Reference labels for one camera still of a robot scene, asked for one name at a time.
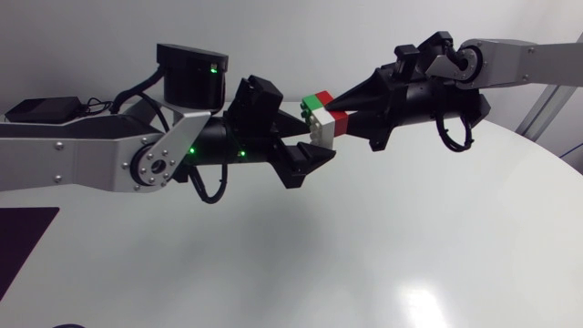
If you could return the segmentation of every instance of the robotic arm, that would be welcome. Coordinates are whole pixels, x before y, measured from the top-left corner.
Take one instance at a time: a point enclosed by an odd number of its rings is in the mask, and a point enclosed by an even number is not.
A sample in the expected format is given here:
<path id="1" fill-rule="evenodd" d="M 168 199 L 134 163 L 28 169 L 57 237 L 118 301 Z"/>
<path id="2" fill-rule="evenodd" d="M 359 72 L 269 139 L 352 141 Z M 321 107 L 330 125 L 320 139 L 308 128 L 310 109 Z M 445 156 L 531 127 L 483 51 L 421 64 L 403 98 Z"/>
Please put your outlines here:
<path id="1" fill-rule="evenodd" d="M 63 124 L 0 124 L 0 190 L 80 184 L 118 192 L 151 192 L 172 179 L 193 183 L 203 201 L 218 201 L 226 188 L 227 166 L 270 163 L 286 188 L 299 188 L 306 175 L 332 159 L 330 124 L 369 139 L 383 150 L 393 128 L 435 121 L 452 151 L 471 147 L 472 127 L 489 112 L 483 87 L 527 83 L 583 86 L 573 63 L 583 44 L 535 45 L 513 40 L 473 39 L 455 51 L 452 37 L 439 32 L 420 46 L 398 46 L 395 63 L 379 67 L 363 83 L 320 106 L 304 99 L 306 123 L 279 110 L 281 92 L 270 82 L 242 79 L 222 117 L 224 55 L 183 46 L 159 45 L 159 69 L 148 80 L 120 93 L 114 115 L 73 119 Z M 164 99 L 143 92 L 164 77 Z M 133 96 L 144 99 L 119 113 Z M 150 126 L 159 108 L 174 113 L 165 133 Z M 320 121 L 317 107 L 331 120 Z M 464 144 L 451 140 L 444 119 L 460 117 Z M 288 146 L 282 138 L 311 132 L 312 144 Z M 197 166 L 221 165 L 217 195 L 209 197 Z"/>

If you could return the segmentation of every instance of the green lego brick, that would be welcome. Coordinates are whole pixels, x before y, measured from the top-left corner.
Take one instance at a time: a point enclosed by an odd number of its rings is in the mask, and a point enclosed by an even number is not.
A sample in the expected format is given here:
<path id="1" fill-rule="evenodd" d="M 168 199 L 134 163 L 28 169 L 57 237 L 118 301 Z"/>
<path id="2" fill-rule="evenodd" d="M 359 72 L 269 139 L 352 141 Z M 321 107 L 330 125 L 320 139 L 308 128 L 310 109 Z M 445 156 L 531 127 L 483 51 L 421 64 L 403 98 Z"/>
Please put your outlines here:
<path id="1" fill-rule="evenodd" d="M 318 108 L 323 107 L 322 103 L 320 102 L 320 100 L 318 100 L 316 95 L 311 95 L 311 96 L 305 97 L 304 99 L 302 99 L 302 103 L 309 110 L 316 110 Z"/>
<path id="2" fill-rule="evenodd" d="M 302 117 L 305 118 L 307 124 L 310 123 L 310 116 L 312 112 L 316 109 L 323 108 L 324 105 L 322 102 L 316 97 L 316 95 L 310 95 L 302 99 L 302 103 L 300 104 L 300 108 L 302 108 Z"/>

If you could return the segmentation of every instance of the lego brick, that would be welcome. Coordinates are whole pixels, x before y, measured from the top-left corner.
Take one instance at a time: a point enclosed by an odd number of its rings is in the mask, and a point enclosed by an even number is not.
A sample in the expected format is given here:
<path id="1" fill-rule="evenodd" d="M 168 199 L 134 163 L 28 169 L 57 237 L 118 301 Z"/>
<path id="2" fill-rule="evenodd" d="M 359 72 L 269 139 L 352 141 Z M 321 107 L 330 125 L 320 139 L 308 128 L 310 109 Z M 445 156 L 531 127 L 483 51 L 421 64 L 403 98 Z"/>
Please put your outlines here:
<path id="1" fill-rule="evenodd" d="M 310 116 L 312 115 L 312 111 L 323 108 L 323 105 L 316 95 L 310 95 L 302 99 L 300 107 L 302 108 L 302 117 L 306 120 L 307 124 L 311 124 Z"/>
<path id="2" fill-rule="evenodd" d="M 309 110 L 315 110 L 318 108 L 322 108 L 323 105 L 320 102 L 320 99 L 316 97 L 316 95 L 310 95 L 302 99 L 302 104 Z"/>
<path id="3" fill-rule="evenodd" d="M 322 105 L 324 106 L 328 105 L 329 102 L 334 100 L 334 98 L 328 93 L 328 91 L 325 90 L 317 93 L 316 97 L 318 98 L 318 100 L 320 100 L 320 103 L 322 103 Z"/>
<path id="4" fill-rule="evenodd" d="M 312 144 L 332 149 L 334 142 L 334 117 L 327 110 L 314 110 L 310 117 Z"/>
<path id="5" fill-rule="evenodd" d="M 346 134 L 348 129 L 348 114 L 346 112 L 332 111 L 329 112 L 335 120 L 334 124 L 334 136 L 338 137 Z"/>

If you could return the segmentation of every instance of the round white table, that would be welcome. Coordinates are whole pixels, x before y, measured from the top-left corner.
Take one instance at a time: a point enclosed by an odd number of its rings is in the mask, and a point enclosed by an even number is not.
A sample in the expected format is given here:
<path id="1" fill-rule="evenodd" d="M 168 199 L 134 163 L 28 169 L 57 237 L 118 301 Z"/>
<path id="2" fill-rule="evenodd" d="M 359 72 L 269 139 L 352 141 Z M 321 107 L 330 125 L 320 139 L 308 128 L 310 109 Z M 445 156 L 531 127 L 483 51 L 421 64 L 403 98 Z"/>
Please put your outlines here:
<path id="1" fill-rule="evenodd" d="M 474 132 L 462 154 L 434 124 L 377 153 L 342 136 L 298 190 L 267 164 L 231 166 L 217 205 L 176 182 L 0 193 L 61 208 L 0 326 L 583 326 L 583 178 L 499 126 Z M 203 170 L 210 192 L 218 171 Z"/>

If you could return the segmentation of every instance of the black cable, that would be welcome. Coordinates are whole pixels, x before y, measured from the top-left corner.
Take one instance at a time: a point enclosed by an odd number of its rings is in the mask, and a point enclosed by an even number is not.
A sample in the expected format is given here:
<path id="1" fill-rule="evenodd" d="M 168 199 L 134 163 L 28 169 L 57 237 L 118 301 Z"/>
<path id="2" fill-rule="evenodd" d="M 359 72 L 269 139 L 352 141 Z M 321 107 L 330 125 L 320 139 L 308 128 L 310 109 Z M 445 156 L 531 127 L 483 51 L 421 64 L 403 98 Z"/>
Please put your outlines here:
<path id="1" fill-rule="evenodd" d="M 583 142 L 581 142 L 580 144 L 576 145 L 575 147 L 573 147 L 570 151 L 566 152 L 565 154 L 559 156 L 560 159 L 564 158 L 566 155 L 570 154 L 571 152 L 579 149 L 581 146 L 583 146 Z"/>
<path id="2" fill-rule="evenodd" d="M 158 106 L 156 101 L 154 101 L 154 99 L 152 99 L 151 97 L 149 97 L 148 95 L 146 95 L 143 92 L 139 92 L 138 96 L 140 96 L 142 99 L 144 99 L 148 103 L 148 105 L 150 105 L 152 107 L 152 109 L 154 109 L 154 111 L 156 112 L 156 115 L 158 115 L 158 118 L 159 118 L 160 122 L 162 123 L 162 127 L 164 127 L 164 130 L 166 132 L 170 131 L 170 127 L 168 125 L 168 122 L 164 118 L 164 114 L 162 114 L 162 111 L 160 110 L 160 107 Z"/>
<path id="3" fill-rule="evenodd" d="M 228 176 L 228 165 L 226 163 L 223 163 L 221 165 L 221 177 L 220 177 L 220 185 L 219 185 L 219 189 L 217 190 L 217 193 L 215 193 L 213 196 L 209 196 L 209 194 L 206 191 L 206 188 L 204 186 L 204 182 L 202 181 L 202 177 L 200 176 L 199 170 L 197 169 L 196 166 L 192 167 L 190 169 L 189 172 L 189 176 L 190 176 L 190 180 L 192 181 L 192 185 L 194 186 L 194 190 L 197 191 L 197 193 L 200 196 L 200 199 L 204 202 L 206 202 L 207 204 L 214 204 L 216 202 L 218 202 L 223 194 L 225 193 L 225 190 L 227 189 L 227 176 Z"/>
<path id="4" fill-rule="evenodd" d="M 113 101 L 101 101 L 101 100 L 97 99 L 96 97 L 91 97 L 87 101 L 87 103 L 81 108 L 81 111 L 79 112 L 79 114 L 77 116 L 78 117 L 86 117 L 86 116 L 99 115 L 99 114 L 105 112 L 106 110 L 110 109 L 112 105 L 113 105 Z M 99 110 L 91 111 L 91 108 L 93 108 L 95 106 L 103 106 L 103 107 Z"/>
<path id="5" fill-rule="evenodd" d="M 471 124 L 467 121 L 467 119 L 465 119 L 463 115 L 460 118 L 462 120 L 462 123 L 464 124 L 465 129 L 465 141 L 463 146 L 455 142 L 447 134 L 449 130 L 445 128 L 444 114 L 439 113 L 435 115 L 435 124 L 437 125 L 437 132 L 439 133 L 439 137 L 444 142 L 445 146 L 454 152 L 466 151 L 472 147 L 472 143 L 474 142 L 474 140 L 472 139 Z"/>
<path id="6" fill-rule="evenodd" d="M 121 104 L 128 101 L 128 99 L 130 99 L 131 97 L 137 96 L 140 92 L 144 92 L 147 88 L 152 87 L 163 77 L 164 69 L 162 68 L 162 66 L 158 66 L 156 72 L 151 77 L 148 77 L 148 79 L 146 79 L 144 82 L 126 91 L 121 91 L 113 100 L 113 105 L 109 110 L 111 114 L 117 114 L 119 112 Z"/>
<path id="7" fill-rule="evenodd" d="M 454 50 L 454 45 L 449 41 L 445 41 L 445 56 L 460 70 L 464 71 L 467 68 L 467 60 Z"/>

